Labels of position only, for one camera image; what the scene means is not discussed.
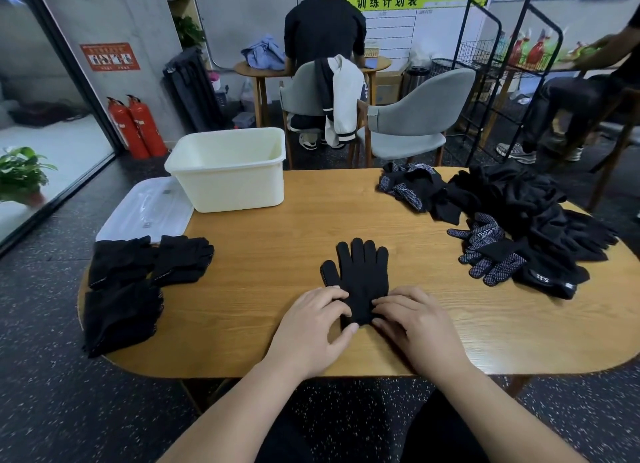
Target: training plan board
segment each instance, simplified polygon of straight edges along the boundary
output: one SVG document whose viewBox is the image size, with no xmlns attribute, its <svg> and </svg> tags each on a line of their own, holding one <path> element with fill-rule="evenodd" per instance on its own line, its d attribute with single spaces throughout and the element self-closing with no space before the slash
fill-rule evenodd
<svg viewBox="0 0 640 463">
<path fill-rule="evenodd" d="M 374 40 L 380 55 L 392 60 L 389 71 L 402 69 L 412 46 L 453 58 L 465 17 L 467 0 L 347 0 L 367 19 L 367 40 Z M 487 0 L 476 0 L 485 4 Z M 478 40 L 485 15 L 475 6 L 469 16 L 463 42 Z"/>
</svg>

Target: blue cloth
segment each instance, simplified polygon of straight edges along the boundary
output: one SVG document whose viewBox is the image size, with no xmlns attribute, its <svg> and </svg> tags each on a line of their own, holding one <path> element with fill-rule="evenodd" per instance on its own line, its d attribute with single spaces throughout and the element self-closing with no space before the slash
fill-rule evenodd
<svg viewBox="0 0 640 463">
<path fill-rule="evenodd" d="M 270 69 L 283 71 L 285 55 L 270 35 L 241 51 L 250 67 L 254 69 Z"/>
</svg>

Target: white sneaker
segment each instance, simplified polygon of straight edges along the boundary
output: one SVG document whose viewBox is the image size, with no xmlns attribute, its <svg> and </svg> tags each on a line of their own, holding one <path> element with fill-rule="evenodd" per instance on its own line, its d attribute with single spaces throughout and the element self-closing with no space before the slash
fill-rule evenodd
<svg viewBox="0 0 640 463">
<path fill-rule="evenodd" d="M 545 138 L 540 141 L 540 144 L 547 148 L 548 150 L 553 151 L 554 153 L 562 154 L 564 151 L 564 146 L 566 144 L 566 139 L 564 138 Z M 584 150 L 584 146 L 580 148 L 574 149 L 569 157 L 567 157 L 567 161 L 580 161 L 582 157 L 582 150 Z"/>
<path fill-rule="evenodd" d="M 318 148 L 318 135 L 317 133 L 300 133 L 298 142 L 302 148 L 313 151 Z"/>
<path fill-rule="evenodd" d="M 498 143 L 495 150 L 499 155 L 506 156 L 509 150 L 509 145 L 507 143 Z M 536 162 L 536 152 L 532 151 L 531 153 L 525 153 L 522 149 L 522 145 L 520 143 L 516 143 L 511 150 L 509 158 L 513 158 L 523 165 L 532 165 Z"/>
</svg>

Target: fire extinguisher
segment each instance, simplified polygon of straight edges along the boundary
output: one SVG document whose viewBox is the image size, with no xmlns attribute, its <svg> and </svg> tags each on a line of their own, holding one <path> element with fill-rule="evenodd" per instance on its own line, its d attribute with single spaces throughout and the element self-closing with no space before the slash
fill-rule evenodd
<svg viewBox="0 0 640 463">
<path fill-rule="evenodd" d="M 135 95 L 127 94 L 129 98 L 129 111 L 133 120 L 138 125 L 140 135 L 152 156 L 164 156 L 168 153 L 162 136 L 158 133 L 156 121 L 149 111 L 148 105 L 140 101 Z"/>
<path fill-rule="evenodd" d="M 133 121 L 133 116 L 129 109 L 117 99 L 112 97 L 107 97 L 107 99 L 109 100 L 108 109 L 111 117 L 124 136 L 133 158 L 136 160 L 145 160 L 146 158 L 149 158 L 151 155 L 149 154 L 145 143 L 142 141 L 142 136 L 140 136 L 138 127 Z"/>
</svg>

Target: red sign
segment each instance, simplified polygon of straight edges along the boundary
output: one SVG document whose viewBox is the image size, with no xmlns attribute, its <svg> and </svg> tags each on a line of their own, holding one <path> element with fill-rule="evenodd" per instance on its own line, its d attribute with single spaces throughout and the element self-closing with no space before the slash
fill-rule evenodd
<svg viewBox="0 0 640 463">
<path fill-rule="evenodd" d="M 86 44 L 80 45 L 91 70 L 96 72 L 139 71 L 140 66 L 133 55 L 131 45 L 121 44 Z"/>
</svg>

